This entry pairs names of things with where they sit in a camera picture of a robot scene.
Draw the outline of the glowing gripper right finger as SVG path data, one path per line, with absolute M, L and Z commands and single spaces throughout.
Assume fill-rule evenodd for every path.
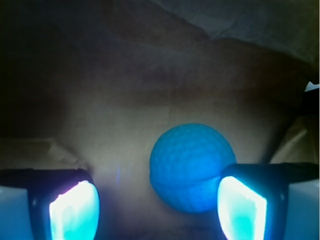
M 217 213 L 228 240 L 318 240 L 320 166 L 231 164 L 221 173 Z

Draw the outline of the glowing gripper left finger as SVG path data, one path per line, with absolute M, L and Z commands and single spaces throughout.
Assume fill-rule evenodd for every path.
M 2 240 L 93 240 L 100 197 L 84 169 L 3 169 Z

